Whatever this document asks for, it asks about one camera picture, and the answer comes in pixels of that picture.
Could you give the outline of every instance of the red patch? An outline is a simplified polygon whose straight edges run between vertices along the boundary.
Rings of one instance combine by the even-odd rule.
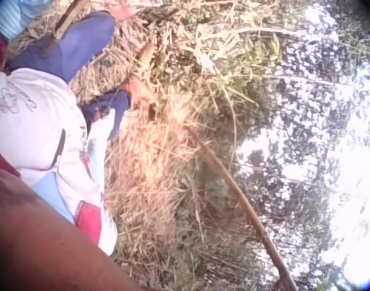
[[[92,178],[90,165],[89,165],[89,160],[88,160],[87,154],[83,151],[80,151],[80,160],[82,161],[89,177]]]
[[[85,201],[81,201],[80,211],[77,214],[76,226],[91,242],[98,245],[101,234],[100,208]]]

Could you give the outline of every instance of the white t-shirt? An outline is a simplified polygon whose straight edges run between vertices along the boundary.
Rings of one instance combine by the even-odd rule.
[[[97,244],[111,254],[117,229],[93,181],[87,141],[85,119],[63,80],[32,69],[15,70],[10,76],[0,72],[1,155],[19,170],[29,187],[54,171],[59,193],[76,225],[82,203],[99,207]],[[84,221],[84,227],[89,228],[89,223]]]

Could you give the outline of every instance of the foot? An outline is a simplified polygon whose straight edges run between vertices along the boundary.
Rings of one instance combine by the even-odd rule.
[[[116,22],[122,22],[130,19],[140,10],[140,8],[137,8],[135,6],[115,5],[109,8],[107,11],[110,15],[112,15]]]
[[[131,75],[121,89],[131,96],[131,108],[147,107],[155,103],[154,93],[136,75]]]

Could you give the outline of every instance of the bright sky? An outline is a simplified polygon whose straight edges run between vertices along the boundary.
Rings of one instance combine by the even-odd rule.
[[[305,16],[309,23],[307,30],[309,33],[315,32],[316,39],[323,36],[318,33],[318,27],[322,26],[325,30],[329,30],[336,25],[335,20],[318,4],[308,7]],[[338,40],[335,32],[331,32],[331,38]],[[355,89],[370,92],[370,78],[365,78],[367,75],[370,76],[370,63],[362,64],[357,69],[353,80],[345,78],[344,81],[346,84],[353,85]],[[303,83],[302,87],[307,87],[303,90],[306,92],[313,89]],[[353,102],[355,99],[353,89],[350,88],[339,88],[337,94],[339,100]],[[370,280],[370,150],[362,145],[362,140],[367,137],[370,143],[370,95],[359,106],[358,114],[352,113],[348,122],[346,128],[348,134],[341,139],[336,149],[329,151],[329,157],[337,158],[340,163],[340,176],[337,185],[332,187],[335,192],[329,193],[329,208],[335,210],[335,216],[331,221],[332,238],[341,243],[324,253],[323,260],[329,263],[335,262],[341,266],[345,258],[348,258],[344,268],[345,276],[351,282],[361,285]],[[283,144],[288,137],[286,132],[283,133],[280,130],[282,123],[280,118],[276,118],[271,129],[263,129],[256,139],[245,141],[237,152],[246,157],[253,150],[261,149],[267,159],[270,155],[269,145],[277,142]],[[284,164],[283,176],[305,181],[310,168],[316,165],[315,161],[315,158],[308,156],[302,165]],[[340,201],[341,193],[348,194],[348,201]]]

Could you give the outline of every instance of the printed graphic on shirt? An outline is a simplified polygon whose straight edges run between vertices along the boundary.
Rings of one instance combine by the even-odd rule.
[[[92,179],[92,175],[91,175],[91,170],[90,170],[90,165],[89,165],[89,160],[88,160],[88,157],[87,157],[87,154],[80,150],[80,160],[82,161],[88,175],[89,175],[89,178]]]
[[[0,99],[0,110],[3,113],[19,113],[18,96],[11,94],[7,88],[1,90],[2,98]]]
[[[8,80],[7,83],[14,88],[14,90],[19,94],[18,95],[18,98],[20,100],[22,100],[26,107],[30,110],[30,111],[34,111],[34,109],[37,108],[37,104],[31,99],[31,97],[26,93],[24,92],[23,90],[21,90],[17,85],[15,85],[14,83],[11,82],[11,80]]]

